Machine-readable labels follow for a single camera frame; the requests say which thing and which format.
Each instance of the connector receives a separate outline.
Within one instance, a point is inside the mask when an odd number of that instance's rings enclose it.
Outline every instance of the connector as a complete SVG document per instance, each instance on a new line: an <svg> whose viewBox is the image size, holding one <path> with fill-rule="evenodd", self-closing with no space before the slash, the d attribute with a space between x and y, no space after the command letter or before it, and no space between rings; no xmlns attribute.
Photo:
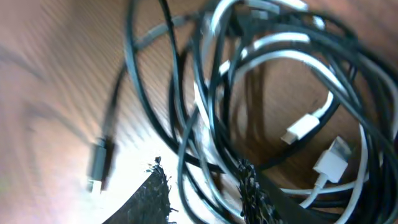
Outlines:
<svg viewBox="0 0 398 224"><path fill-rule="evenodd" d="M348 144L337 136L329 149L323 151L313 169L320 174L325 174L330 182L337 183L348 166L351 154L352 150Z"/></svg>
<svg viewBox="0 0 398 224"><path fill-rule="evenodd" d="M313 128L318 126L318 124L319 119L316 116L306 114L287 128L287 132L281 137L281 140L287 144L292 144L293 142L302 139Z"/></svg>
<svg viewBox="0 0 398 224"><path fill-rule="evenodd" d="M113 154L114 143L111 138L100 139L99 143L94 145L87 186L92 194L100 194L106 187Z"/></svg>

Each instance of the cable bundle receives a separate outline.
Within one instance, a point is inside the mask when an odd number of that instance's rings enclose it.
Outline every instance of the cable bundle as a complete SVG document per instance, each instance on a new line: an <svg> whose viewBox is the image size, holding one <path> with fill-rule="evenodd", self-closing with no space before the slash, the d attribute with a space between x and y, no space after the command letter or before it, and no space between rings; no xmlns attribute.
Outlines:
<svg viewBox="0 0 398 224"><path fill-rule="evenodd" d="M398 130L398 76L395 70L362 45L350 28L324 13L307 11L307 5L299 0L209 1L194 14L174 18L170 16L166 1L159 0L165 24L137 39L132 28L136 22L133 17L135 2L130 1L126 18L126 64L123 67L127 67L142 106L157 134L179 156L179 194L193 222L206 223L191 211L187 203L183 188L184 175L207 207L225 223L236 223L236 219L230 219L225 211L238 219L244 216L247 223L281 223L282 220L290 223L394 222L398 214L398 157L394 149ZM238 4L247 6L249 10L237 10L235 5ZM196 26L190 41L178 51L173 28L188 21L194 22ZM329 26L337 27L338 30L332 31ZM168 102L171 135L162 127L149 103L136 63L137 52L164 33L170 37L173 56ZM224 42L230 37L238 38L239 45L231 59L221 64ZM211 78L205 80L203 64L208 58L208 48L213 39L216 40L216 50ZM190 114L182 91L188 54L193 56L197 104ZM327 62L322 62L319 55ZM307 121L315 121L310 128L304 125L288 129L289 135L285 141L289 146L285 151L265 164L254 167L239 155L231 143L228 124L231 92L234 83L248 71L276 58L290 58L305 63L330 92L324 107L310 114L310 117L306 116L309 119ZM118 76L115 89L120 86L123 71L124 69ZM369 86L376 105L377 121L370 118L363 97L353 85L357 73L362 74ZM340 104L360 123L362 146L357 180L323 188L328 179L322 173L325 178L321 178L322 183L317 181L318 187L314 189L276 189L260 171L276 166L302 150L324 127ZM217 108L220 108L220 114L216 112ZM212 154L217 158L218 166L207 163L203 149L198 144L198 133L194 130L198 119L203 119L211 133L214 143ZM183 129L181 135L177 127ZM195 157L185 152L188 147ZM186 163L202 168L217 204L212 203L202 192ZM226 202L215 187L210 172L228 174L235 181L242 196L243 208L234 208ZM318 194L336 194L337 199L316 200ZM302 201L295 197L288 198L292 195L309 196ZM334 207L345 207L345 211L337 214L313 209Z"/></svg>

